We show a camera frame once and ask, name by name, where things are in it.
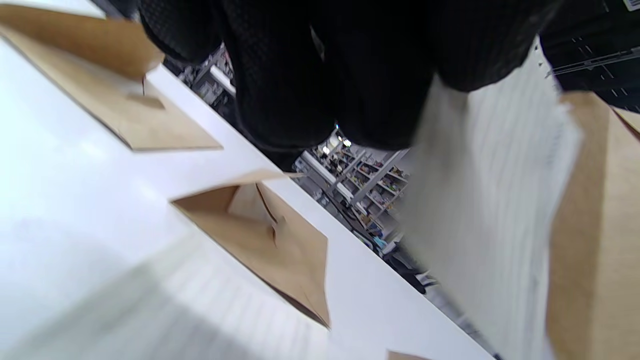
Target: brown paper bag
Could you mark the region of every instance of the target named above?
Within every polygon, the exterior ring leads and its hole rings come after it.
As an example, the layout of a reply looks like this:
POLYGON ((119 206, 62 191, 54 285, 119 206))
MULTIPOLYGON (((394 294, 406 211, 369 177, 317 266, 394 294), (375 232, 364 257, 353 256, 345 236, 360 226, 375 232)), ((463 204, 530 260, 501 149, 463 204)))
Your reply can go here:
POLYGON ((220 149, 149 84, 164 55, 141 25, 0 4, 0 36, 131 149, 220 149))
POLYGON ((282 176, 253 172, 173 204, 292 305, 329 327, 326 237, 261 183, 282 176))
POLYGON ((423 357, 400 354, 399 352, 390 351, 387 354, 387 360, 427 360, 427 359, 424 359, 423 357))
POLYGON ((557 360, 640 359, 640 115, 564 101, 584 141, 553 227, 548 335, 557 360))

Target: black mesh fabric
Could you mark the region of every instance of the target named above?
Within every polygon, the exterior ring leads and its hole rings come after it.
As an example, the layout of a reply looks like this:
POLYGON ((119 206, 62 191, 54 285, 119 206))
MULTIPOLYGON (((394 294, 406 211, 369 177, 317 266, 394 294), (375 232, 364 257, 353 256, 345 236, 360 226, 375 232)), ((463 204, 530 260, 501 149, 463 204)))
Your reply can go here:
POLYGON ((411 144, 434 71, 462 91, 501 80, 560 2, 142 0, 140 13, 172 56, 202 61, 225 42, 235 127, 259 149, 317 145, 337 122, 354 143, 398 150, 411 144))
POLYGON ((141 0, 147 36, 173 59, 199 65, 222 43, 209 0, 141 0))
POLYGON ((443 81, 469 92, 505 78, 562 0, 432 1, 426 26, 443 81))

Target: white surface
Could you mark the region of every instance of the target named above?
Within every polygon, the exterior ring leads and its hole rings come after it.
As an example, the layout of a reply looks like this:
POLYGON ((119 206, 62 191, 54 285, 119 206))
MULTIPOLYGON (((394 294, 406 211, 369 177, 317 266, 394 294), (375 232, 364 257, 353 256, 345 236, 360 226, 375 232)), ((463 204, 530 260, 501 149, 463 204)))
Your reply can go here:
POLYGON ((326 329, 211 261, 213 245, 178 241, 2 358, 327 360, 326 329))
MULTIPOLYGON (((320 162, 318 162, 313 155, 309 154, 307 151, 302 153, 302 158, 311 165, 317 172, 322 176, 327 182, 333 184, 336 182, 335 176, 329 172, 320 162)), ((353 199, 353 194, 347 189, 343 184, 336 185, 336 189, 344 196, 345 199, 350 200, 353 199)))
MULTIPOLYGON (((84 0, 55 4, 102 15, 84 0)), ((2 41, 0 63, 0 350, 169 244, 206 238, 167 199, 276 169, 164 68, 149 81, 224 151, 133 153, 2 41)), ((491 358, 291 180, 268 186, 328 237, 332 343, 369 360, 387 348, 491 358)), ((208 256, 275 297, 216 244, 208 256)))

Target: shelving unit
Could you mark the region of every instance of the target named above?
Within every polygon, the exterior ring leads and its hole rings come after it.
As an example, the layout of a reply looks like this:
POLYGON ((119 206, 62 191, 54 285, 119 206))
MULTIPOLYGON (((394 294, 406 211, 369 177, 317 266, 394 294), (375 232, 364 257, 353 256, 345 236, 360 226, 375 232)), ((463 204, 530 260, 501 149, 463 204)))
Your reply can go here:
MULTIPOLYGON (((377 230, 383 239, 399 223, 400 216, 394 206, 402 197, 408 179, 394 164, 405 153, 406 151, 393 153, 384 162, 369 155, 338 178, 353 194, 351 205, 358 220, 366 229, 374 233, 377 230)), ((341 150, 336 155, 355 159, 355 155, 348 149, 341 150)))

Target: white paper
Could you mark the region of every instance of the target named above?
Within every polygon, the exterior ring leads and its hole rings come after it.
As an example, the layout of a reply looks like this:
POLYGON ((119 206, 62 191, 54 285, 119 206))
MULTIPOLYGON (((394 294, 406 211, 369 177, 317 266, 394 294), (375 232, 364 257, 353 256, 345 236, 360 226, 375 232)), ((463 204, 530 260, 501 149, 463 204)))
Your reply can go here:
POLYGON ((234 276, 207 246, 166 249, 3 359, 326 358, 326 329, 234 276))
POLYGON ((471 94, 435 79, 403 240, 504 359, 541 358, 551 220, 579 146, 532 51, 471 94))

